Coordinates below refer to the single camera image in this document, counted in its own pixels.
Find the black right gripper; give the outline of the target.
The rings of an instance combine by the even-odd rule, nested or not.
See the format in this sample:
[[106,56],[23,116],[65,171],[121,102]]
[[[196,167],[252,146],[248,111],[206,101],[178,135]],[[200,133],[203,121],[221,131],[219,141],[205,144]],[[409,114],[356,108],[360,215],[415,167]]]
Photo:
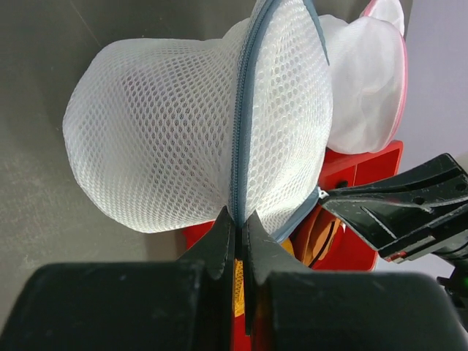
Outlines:
[[435,254],[467,262],[467,172],[450,154],[371,184],[323,191],[321,206],[384,260]]

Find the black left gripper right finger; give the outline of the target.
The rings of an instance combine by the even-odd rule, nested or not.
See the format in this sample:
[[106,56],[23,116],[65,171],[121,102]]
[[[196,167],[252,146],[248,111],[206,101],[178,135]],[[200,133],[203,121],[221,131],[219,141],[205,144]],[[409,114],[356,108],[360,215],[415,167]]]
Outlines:
[[242,228],[246,333],[253,350],[465,350],[442,288],[419,273],[313,271],[257,214]]

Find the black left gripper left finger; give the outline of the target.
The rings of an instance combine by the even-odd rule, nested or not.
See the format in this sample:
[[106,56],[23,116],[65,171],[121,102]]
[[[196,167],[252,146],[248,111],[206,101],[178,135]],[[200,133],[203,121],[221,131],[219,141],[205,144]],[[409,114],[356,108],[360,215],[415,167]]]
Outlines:
[[235,226],[222,210],[173,262],[56,263],[34,272],[3,350],[230,350]]

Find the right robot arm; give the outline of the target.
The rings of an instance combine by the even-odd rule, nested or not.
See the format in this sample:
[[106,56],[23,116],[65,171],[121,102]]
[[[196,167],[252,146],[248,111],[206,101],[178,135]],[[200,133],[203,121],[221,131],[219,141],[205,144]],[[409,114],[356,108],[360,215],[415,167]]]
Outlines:
[[438,282],[467,315],[467,172],[450,154],[371,184],[321,190],[319,204],[384,260],[433,254],[450,263],[451,276]]

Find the yellow lace bra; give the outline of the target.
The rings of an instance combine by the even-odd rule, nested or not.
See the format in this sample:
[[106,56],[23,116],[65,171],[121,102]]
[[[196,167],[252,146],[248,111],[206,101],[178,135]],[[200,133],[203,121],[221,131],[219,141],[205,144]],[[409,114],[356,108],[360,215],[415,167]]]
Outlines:
[[235,318],[245,313],[243,263],[235,259],[234,315]]

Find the pink-trimmed mesh laundry bag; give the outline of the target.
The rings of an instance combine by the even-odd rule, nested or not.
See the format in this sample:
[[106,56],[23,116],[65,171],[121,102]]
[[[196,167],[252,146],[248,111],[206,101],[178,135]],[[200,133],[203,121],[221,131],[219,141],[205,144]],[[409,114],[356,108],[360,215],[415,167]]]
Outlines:
[[333,118],[328,148],[377,153],[392,141],[407,98],[404,12],[399,1],[370,1],[351,23],[319,17],[330,62]]

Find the red plastic tray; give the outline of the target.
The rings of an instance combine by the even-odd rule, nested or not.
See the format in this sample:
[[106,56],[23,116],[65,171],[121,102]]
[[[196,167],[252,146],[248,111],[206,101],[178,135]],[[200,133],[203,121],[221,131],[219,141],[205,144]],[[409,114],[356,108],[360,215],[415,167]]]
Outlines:
[[[394,176],[398,172],[403,144],[393,141],[375,154],[338,154],[327,151],[319,178],[325,189],[360,186]],[[377,252],[351,229],[340,229],[325,258],[314,265],[314,271],[371,271]],[[245,315],[234,318],[232,350],[250,350],[251,339],[245,334]]]

